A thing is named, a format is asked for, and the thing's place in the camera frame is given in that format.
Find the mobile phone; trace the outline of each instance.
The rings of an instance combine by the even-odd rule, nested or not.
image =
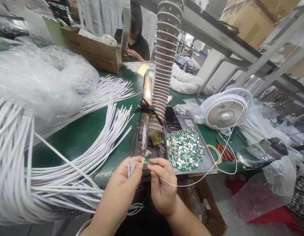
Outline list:
[[[166,106],[165,109],[165,121],[167,124],[167,129],[169,131],[179,131],[182,130],[182,127],[180,125],[180,122],[177,118],[177,115],[174,111],[174,108],[171,106]]]

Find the black shirt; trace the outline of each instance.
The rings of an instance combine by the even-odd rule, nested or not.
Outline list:
[[[122,29],[117,29],[115,33],[115,40],[117,43],[121,43],[121,35]],[[143,38],[142,35],[138,38],[138,40],[132,44],[128,45],[129,49],[136,51],[144,60],[149,61],[150,58],[150,48],[148,42]]]

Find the fan grille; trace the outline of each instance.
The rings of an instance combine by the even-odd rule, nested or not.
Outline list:
[[[236,100],[227,100],[215,104],[207,114],[207,122],[210,126],[217,128],[230,128],[235,125],[237,119],[243,116],[244,106]]]

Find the woman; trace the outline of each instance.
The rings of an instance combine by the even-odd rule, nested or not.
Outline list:
[[[127,216],[135,191],[141,182],[142,159],[142,156],[135,157],[135,170],[129,179],[127,178],[127,166],[130,157],[126,158],[115,170],[90,225],[79,236],[113,236],[116,233]],[[165,217],[172,235],[211,236],[206,227],[178,197],[177,178],[170,162],[163,158],[150,159],[148,168],[151,171],[153,204],[157,211]],[[160,226],[145,228],[144,225],[137,225],[135,222],[131,225],[132,231],[122,232],[121,235],[135,236],[138,227],[145,229],[145,233],[140,235],[148,235],[150,231],[158,231],[157,235],[162,235]]]
[[[142,12],[137,3],[131,2],[131,33],[127,50],[128,57],[132,60],[150,63],[149,44],[142,36]],[[121,43],[122,29],[117,29],[114,38]]]

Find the desk surface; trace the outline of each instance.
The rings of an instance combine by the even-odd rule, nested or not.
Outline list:
[[[106,76],[108,73],[104,71],[99,71],[100,76]],[[133,88],[136,92],[142,91],[143,88],[143,77],[141,75],[134,74],[130,70],[126,69],[124,66],[121,68],[117,75],[124,80],[129,80],[133,83]],[[170,95],[172,95],[172,100],[169,102],[169,106],[175,106],[177,104],[183,104],[183,99],[190,98],[203,98],[205,96],[197,96],[196,94],[186,95],[181,94],[176,91],[171,90]],[[140,104],[141,94],[120,101],[117,103],[117,107],[120,108],[122,105],[130,107],[132,105],[132,111],[136,109],[137,104]],[[56,132],[54,135],[47,138],[47,141],[54,146],[61,154],[67,157],[69,160],[74,160],[78,156],[82,155],[95,141],[95,139],[100,134],[104,122],[106,119],[107,107],[100,110],[92,112],[75,122],[69,124],[65,128]],[[135,114],[132,121],[129,122],[128,127],[132,126],[132,130],[129,132],[127,137],[122,141],[122,143],[114,150],[109,156],[102,168],[93,177],[94,181],[99,186],[105,186],[112,174],[112,172],[119,166],[119,164],[128,156],[133,156],[134,153],[134,140],[136,125],[139,119],[139,114]],[[217,146],[216,137],[219,137],[216,130],[212,130],[205,125],[198,125],[198,128],[207,144]],[[236,152],[245,147],[243,142],[238,138],[237,135],[234,136],[232,143],[232,149]],[[212,151],[213,158],[217,160],[217,155]],[[43,143],[37,144],[33,149],[33,167],[53,167],[62,165],[64,162],[60,157],[58,157],[52,150],[50,150]],[[227,172],[234,172],[235,163],[230,161],[222,161],[218,167]],[[243,165],[238,164],[238,171],[242,171]]]

